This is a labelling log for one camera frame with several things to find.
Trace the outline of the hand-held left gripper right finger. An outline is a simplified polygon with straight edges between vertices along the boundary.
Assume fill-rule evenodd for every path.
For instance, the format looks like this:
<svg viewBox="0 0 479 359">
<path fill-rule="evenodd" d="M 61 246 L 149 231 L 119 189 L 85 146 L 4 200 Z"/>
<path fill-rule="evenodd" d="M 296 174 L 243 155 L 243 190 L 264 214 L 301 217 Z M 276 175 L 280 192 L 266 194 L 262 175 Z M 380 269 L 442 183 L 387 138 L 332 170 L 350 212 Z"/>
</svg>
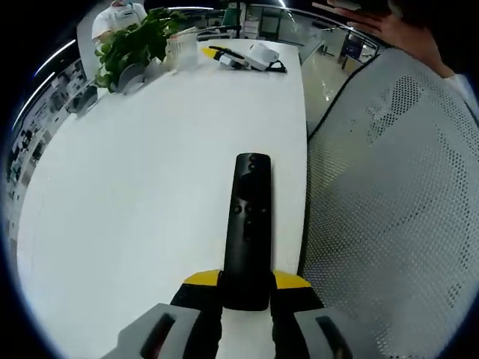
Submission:
<svg viewBox="0 0 479 359">
<path fill-rule="evenodd" d="M 369 358 L 370 336 L 347 314 L 324 307 L 304 278 L 274 271 L 270 292 L 277 358 Z"/>
</svg>

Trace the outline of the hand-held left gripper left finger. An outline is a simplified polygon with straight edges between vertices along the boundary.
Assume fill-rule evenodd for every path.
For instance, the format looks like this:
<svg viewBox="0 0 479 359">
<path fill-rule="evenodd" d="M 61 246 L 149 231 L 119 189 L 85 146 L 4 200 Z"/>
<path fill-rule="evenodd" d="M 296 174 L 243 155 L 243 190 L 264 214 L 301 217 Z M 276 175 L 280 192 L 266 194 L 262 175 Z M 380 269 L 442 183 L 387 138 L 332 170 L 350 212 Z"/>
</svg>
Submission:
<svg viewBox="0 0 479 359">
<path fill-rule="evenodd" d="M 222 337 L 221 271 L 186 278 L 168 304 L 158 304 L 118 334 L 105 358 L 215 358 Z"/>
</svg>

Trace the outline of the person's right hand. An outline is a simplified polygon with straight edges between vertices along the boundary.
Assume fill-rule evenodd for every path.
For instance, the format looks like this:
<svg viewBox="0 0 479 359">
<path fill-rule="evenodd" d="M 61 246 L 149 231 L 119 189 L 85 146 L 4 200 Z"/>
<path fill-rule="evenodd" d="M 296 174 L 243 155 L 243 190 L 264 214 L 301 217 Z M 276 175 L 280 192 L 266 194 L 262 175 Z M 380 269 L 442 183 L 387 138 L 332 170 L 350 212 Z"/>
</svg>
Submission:
<svg viewBox="0 0 479 359">
<path fill-rule="evenodd" d="M 385 15 L 361 13 L 350 10 L 339 1 L 327 1 L 334 11 L 348 19 L 347 25 L 357 31 L 377 37 L 390 46 L 406 50 L 412 44 L 414 27 L 404 22 L 393 13 Z"/>
</svg>

